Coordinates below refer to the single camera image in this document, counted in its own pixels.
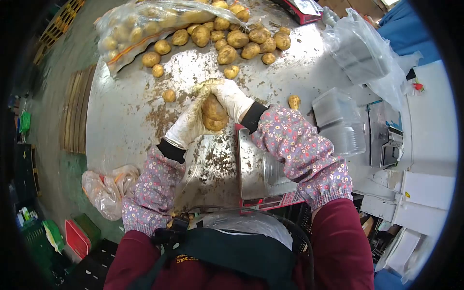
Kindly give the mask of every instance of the dark green apron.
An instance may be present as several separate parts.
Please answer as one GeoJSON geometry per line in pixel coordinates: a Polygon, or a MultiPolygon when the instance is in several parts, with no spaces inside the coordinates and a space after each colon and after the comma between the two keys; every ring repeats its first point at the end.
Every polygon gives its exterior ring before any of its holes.
{"type": "Polygon", "coordinates": [[[270,290],[297,290],[292,281],[296,257],[274,238],[261,234],[234,234],[208,228],[187,231],[185,241],[174,250],[166,250],[153,268],[136,279],[128,289],[150,290],[166,261],[187,255],[200,261],[221,266],[265,280],[270,290]]]}

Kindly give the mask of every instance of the black cable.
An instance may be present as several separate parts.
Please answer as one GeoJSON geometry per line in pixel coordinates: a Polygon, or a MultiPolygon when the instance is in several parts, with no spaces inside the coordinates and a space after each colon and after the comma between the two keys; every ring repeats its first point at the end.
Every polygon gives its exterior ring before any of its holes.
{"type": "Polygon", "coordinates": [[[311,247],[311,242],[310,242],[308,236],[303,231],[303,229],[301,229],[297,224],[295,224],[294,222],[292,222],[289,219],[286,219],[284,217],[278,216],[278,215],[273,214],[273,213],[268,213],[268,212],[260,211],[260,210],[257,210],[257,209],[246,208],[246,207],[238,207],[238,206],[209,206],[209,205],[193,206],[193,207],[189,208],[188,210],[186,210],[186,212],[189,213],[192,210],[197,209],[197,208],[205,208],[205,209],[206,208],[219,208],[219,209],[228,209],[228,210],[257,212],[257,213],[262,213],[262,214],[265,214],[265,215],[272,216],[273,218],[280,221],[284,226],[286,226],[284,224],[284,222],[287,223],[288,225],[286,227],[289,227],[292,232],[295,232],[297,235],[302,237],[303,240],[306,242],[306,245],[308,246],[307,247],[307,252],[308,252],[308,259],[309,259],[309,266],[310,266],[310,268],[309,268],[309,282],[311,283],[311,286],[312,286],[311,289],[314,289],[314,256],[313,256],[313,248],[311,247]]]}

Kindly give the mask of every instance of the concrete floor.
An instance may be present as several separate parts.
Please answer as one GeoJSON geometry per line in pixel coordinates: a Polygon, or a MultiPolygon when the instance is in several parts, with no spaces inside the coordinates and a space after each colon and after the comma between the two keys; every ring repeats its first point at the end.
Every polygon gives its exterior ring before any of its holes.
{"type": "Polygon", "coordinates": [[[82,173],[87,170],[85,155],[61,151],[58,128],[64,94],[72,72],[98,60],[93,22],[109,9],[126,0],[86,0],[69,30],[47,52],[39,68],[40,81],[32,98],[22,100],[29,111],[31,128],[26,142],[36,145],[36,161],[42,196],[39,203],[47,219],[59,226],[64,237],[64,220],[85,213],[102,231],[102,238],[119,243],[123,236],[122,220],[109,221],[92,206],[81,188],[82,173]]]}

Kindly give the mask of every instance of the floral arm sleeve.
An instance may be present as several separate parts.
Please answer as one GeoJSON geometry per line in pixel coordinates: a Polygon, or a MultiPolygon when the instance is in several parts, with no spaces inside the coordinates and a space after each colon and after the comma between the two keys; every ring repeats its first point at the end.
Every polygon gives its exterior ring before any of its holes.
{"type": "Polygon", "coordinates": [[[122,222],[126,232],[136,230],[149,236],[171,219],[174,191],[185,173],[184,150],[173,148],[164,140],[147,152],[143,173],[134,196],[122,200],[122,222]]]}
{"type": "Polygon", "coordinates": [[[298,183],[297,191],[312,211],[335,199],[353,200],[345,160],[334,155],[332,142],[319,136],[297,110],[271,105],[261,114],[251,138],[284,163],[285,175],[298,183]]]}

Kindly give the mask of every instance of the gloved hand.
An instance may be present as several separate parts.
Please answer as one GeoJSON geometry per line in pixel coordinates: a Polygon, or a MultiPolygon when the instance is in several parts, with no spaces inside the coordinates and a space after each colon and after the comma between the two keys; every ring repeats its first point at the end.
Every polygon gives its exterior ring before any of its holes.
{"type": "Polygon", "coordinates": [[[201,105],[208,98],[211,87],[197,86],[196,89],[198,96],[163,137],[171,145],[183,150],[187,150],[188,146],[200,135],[221,135],[223,133],[208,130],[203,125],[201,105]]]}
{"type": "Polygon", "coordinates": [[[221,103],[234,122],[240,123],[240,115],[248,110],[254,101],[245,96],[231,79],[219,81],[211,85],[211,92],[216,96],[219,103],[221,103]]]}

